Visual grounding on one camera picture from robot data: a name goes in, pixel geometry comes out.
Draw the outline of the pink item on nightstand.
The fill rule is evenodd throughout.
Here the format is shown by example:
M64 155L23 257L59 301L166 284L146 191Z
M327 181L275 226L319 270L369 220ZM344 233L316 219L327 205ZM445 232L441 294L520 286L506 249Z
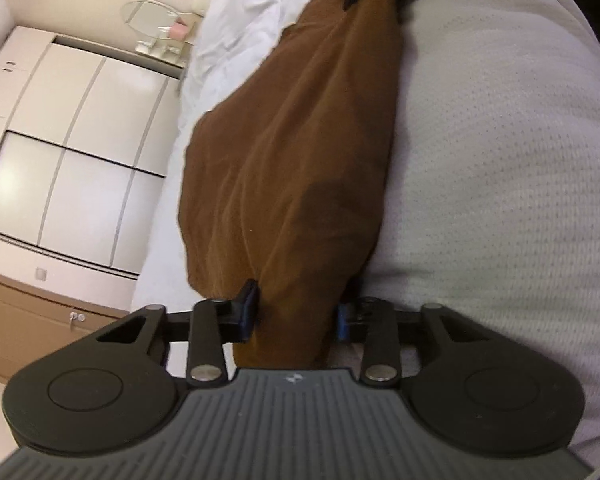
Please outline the pink item on nightstand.
M174 22L168 29L168 38L170 41L180 42L185 44L192 29L189 24Z

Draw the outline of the white sliding wardrobe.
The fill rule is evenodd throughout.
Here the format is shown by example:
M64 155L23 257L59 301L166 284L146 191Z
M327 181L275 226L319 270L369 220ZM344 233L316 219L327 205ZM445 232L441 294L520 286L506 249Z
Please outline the white sliding wardrobe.
M179 105L171 76L14 29L0 51L0 237L139 274Z

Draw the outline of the brown knit pants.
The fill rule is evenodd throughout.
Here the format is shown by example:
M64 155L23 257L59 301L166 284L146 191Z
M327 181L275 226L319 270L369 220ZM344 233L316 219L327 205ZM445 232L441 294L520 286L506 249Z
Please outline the brown knit pants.
M325 361L332 312L379 234L402 53L396 0L311 0L196 123L178 211L189 284L261 292L238 366Z

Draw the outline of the round vanity mirror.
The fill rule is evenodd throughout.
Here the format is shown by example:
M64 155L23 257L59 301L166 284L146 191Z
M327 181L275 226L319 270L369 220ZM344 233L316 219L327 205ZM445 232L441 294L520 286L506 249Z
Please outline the round vanity mirror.
M132 0L125 3L120 12L125 24L149 36L181 21L178 10L156 0Z

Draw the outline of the brown wooden door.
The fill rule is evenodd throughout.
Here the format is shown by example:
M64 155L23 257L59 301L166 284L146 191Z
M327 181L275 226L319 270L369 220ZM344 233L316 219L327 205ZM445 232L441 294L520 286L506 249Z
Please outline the brown wooden door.
M82 327L69 330L69 313L83 312ZM119 309L46 292L0 275L0 382L43 356L124 318Z

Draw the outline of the light switch beside wardrobe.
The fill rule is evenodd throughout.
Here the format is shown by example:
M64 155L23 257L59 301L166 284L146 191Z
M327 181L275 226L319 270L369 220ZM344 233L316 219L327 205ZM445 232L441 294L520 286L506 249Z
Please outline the light switch beside wardrobe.
M36 268L34 271L34 277L38 281L45 281L47 278L47 270L43 268Z

